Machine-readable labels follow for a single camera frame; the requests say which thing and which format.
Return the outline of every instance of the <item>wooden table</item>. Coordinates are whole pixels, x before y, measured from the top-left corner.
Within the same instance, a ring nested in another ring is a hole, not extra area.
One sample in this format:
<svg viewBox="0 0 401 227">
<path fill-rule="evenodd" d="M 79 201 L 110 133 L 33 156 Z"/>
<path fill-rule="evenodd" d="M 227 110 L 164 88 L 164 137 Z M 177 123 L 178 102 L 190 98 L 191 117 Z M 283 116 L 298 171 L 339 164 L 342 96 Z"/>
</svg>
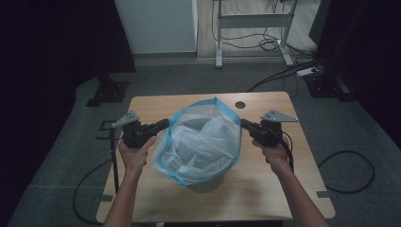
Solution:
<svg viewBox="0 0 401 227">
<path fill-rule="evenodd" d="M 189 104 L 215 96 L 230 106 L 241 118 L 252 122 L 259 122 L 260 115 L 271 109 L 297 117 L 288 94 L 284 92 L 139 96 L 132 99 L 130 110 L 139 114 L 143 124 L 150 124 L 170 117 Z M 238 109 L 235 106 L 238 101 L 243 101 L 246 107 Z M 283 123 L 282 127 L 283 131 L 291 136 L 294 144 L 296 176 L 324 217 L 334 217 L 335 210 L 331 200 L 319 198 L 317 195 L 317 192 L 326 191 L 326 188 L 300 123 Z M 146 165 L 139 181 L 132 221 L 180 222 L 292 218 L 277 177 L 271 171 L 269 164 L 265 162 L 261 150 L 254 147 L 251 141 L 249 133 L 243 131 L 240 160 L 224 174 L 222 184 L 209 193 L 197 193 L 186 187 L 180 187 L 177 182 L 159 175 L 150 165 Z M 153 148 L 150 148 L 148 162 L 152 151 Z M 117 161 L 121 182 L 124 166 L 118 152 Z M 115 196 L 112 168 L 103 195 Z M 96 216 L 98 221 L 105 220 L 111 206 L 111 201 L 100 203 Z"/>
</svg>

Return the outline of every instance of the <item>white wall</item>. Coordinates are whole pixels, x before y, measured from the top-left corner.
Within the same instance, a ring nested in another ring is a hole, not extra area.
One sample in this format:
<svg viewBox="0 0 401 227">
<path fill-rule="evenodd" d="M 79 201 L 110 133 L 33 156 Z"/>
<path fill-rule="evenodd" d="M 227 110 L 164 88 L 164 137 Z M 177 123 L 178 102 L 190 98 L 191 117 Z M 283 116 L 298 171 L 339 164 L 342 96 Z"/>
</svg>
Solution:
<svg viewBox="0 0 401 227">
<path fill-rule="evenodd" d="M 196 51 L 196 0 L 114 1 L 132 54 Z"/>
</svg>

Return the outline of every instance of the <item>hand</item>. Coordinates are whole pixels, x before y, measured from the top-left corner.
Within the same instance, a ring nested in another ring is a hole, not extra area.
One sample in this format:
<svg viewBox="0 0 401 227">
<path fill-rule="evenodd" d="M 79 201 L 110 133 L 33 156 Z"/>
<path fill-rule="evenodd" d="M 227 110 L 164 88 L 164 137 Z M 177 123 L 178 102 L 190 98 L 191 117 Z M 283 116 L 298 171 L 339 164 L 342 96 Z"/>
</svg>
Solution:
<svg viewBox="0 0 401 227">
<path fill-rule="evenodd" d="M 126 174 L 130 173 L 136 177 L 140 177 L 142 169 L 147 162 L 148 149 L 156 142 L 156 136 L 150 137 L 147 142 L 140 148 L 128 148 L 122 140 L 118 145 L 121 157 L 123 158 Z"/>
<path fill-rule="evenodd" d="M 288 139 L 283 137 L 283 140 L 288 145 Z M 283 148 L 283 145 L 278 144 L 275 147 L 263 147 L 261 144 L 256 142 L 255 140 L 252 141 L 253 145 L 262 149 L 263 155 L 265 155 L 266 160 L 270 163 L 271 170 L 277 173 L 279 166 L 287 165 L 288 164 L 288 157 L 286 150 Z"/>
</svg>

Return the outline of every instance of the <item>power strip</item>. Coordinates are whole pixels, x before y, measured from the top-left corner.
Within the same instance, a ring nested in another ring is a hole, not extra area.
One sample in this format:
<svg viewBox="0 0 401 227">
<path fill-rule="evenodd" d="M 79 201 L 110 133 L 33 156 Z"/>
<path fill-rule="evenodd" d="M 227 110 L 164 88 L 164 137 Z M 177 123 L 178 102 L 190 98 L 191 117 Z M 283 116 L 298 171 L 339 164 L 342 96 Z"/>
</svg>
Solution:
<svg viewBox="0 0 401 227">
<path fill-rule="evenodd" d="M 315 67 L 300 70 L 297 72 L 298 77 L 304 77 L 304 76 L 317 76 L 319 75 L 319 70 Z"/>
</svg>

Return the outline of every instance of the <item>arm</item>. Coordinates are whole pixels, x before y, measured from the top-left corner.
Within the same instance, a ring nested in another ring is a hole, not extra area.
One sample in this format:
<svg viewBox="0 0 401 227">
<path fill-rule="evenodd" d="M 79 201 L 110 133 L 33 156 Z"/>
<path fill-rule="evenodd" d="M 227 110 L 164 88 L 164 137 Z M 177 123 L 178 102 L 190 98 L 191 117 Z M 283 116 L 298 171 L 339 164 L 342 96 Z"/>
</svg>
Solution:
<svg viewBox="0 0 401 227">
<path fill-rule="evenodd" d="M 263 147 L 254 140 L 253 144 L 262 149 L 262 153 L 270 163 L 271 170 L 277 175 L 295 224 L 297 226 L 328 226 L 322 213 L 306 194 L 289 167 L 287 154 L 283 146 L 279 144 L 273 148 Z"/>
<path fill-rule="evenodd" d="M 131 226 L 139 177 L 146 163 L 148 149 L 155 141 L 156 137 L 151 137 L 140 149 L 128 148 L 123 141 L 118 145 L 126 171 L 104 226 Z"/>
</svg>

